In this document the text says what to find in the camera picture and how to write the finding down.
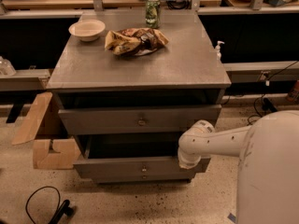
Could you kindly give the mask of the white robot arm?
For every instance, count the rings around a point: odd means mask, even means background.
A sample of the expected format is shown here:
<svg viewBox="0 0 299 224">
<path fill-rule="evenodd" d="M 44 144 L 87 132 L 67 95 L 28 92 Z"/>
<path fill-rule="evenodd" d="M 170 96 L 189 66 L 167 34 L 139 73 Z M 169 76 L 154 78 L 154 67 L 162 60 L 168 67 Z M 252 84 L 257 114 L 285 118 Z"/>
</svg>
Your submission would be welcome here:
<svg viewBox="0 0 299 224">
<path fill-rule="evenodd" d="M 199 120 L 178 140 L 179 166 L 191 169 L 205 155 L 239 158 L 235 224 L 299 224 L 298 110 L 223 132 Z"/>
</svg>

